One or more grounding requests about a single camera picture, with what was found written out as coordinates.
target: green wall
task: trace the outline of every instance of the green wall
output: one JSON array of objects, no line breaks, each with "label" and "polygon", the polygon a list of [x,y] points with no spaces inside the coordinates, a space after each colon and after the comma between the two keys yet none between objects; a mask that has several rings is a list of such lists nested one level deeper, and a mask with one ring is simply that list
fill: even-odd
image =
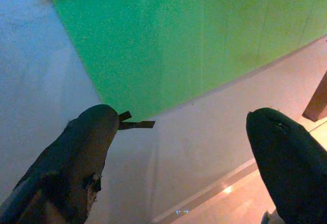
[{"label": "green wall", "polygon": [[53,1],[102,102],[135,120],[327,33],[327,0]]}]

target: white wall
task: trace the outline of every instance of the white wall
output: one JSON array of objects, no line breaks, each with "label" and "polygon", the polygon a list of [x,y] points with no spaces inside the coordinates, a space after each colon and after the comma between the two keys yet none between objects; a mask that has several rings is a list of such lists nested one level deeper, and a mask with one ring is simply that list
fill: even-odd
[{"label": "white wall", "polygon": [[[247,112],[299,118],[327,68],[326,45],[158,115],[152,130],[118,132],[88,223],[151,223],[252,158]],[[2,202],[68,120],[100,101],[50,0],[0,0],[0,74]]]}]

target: reflective floor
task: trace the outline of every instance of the reflective floor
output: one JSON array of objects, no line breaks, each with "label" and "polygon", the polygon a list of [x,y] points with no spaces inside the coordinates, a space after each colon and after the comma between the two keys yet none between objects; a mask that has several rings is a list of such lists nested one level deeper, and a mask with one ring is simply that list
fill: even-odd
[{"label": "reflective floor", "polygon": [[[314,123],[301,117],[298,122],[327,149],[327,118]],[[177,219],[173,224],[259,224],[266,210],[272,213],[275,205],[259,171],[256,170]],[[268,223],[282,222],[271,220]]]}]

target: wooden post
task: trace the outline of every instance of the wooden post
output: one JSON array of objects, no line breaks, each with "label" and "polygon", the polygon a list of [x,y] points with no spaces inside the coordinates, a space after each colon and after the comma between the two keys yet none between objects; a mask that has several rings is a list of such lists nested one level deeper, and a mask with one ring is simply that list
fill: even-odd
[{"label": "wooden post", "polygon": [[327,72],[313,94],[303,117],[317,121],[327,116]]}]

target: black tape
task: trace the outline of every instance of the black tape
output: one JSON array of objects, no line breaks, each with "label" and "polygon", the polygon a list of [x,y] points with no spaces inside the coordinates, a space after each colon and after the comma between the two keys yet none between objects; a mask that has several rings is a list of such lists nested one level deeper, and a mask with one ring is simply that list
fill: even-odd
[{"label": "black tape", "polygon": [[153,128],[155,124],[155,121],[142,121],[139,123],[135,122],[120,122],[118,130],[127,130],[127,129],[133,129],[133,128]]},{"label": "black tape", "polygon": [[125,113],[120,114],[118,117],[119,117],[119,121],[122,122],[122,121],[125,121],[125,120],[131,118],[132,115],[129,111],[126,111]]}]

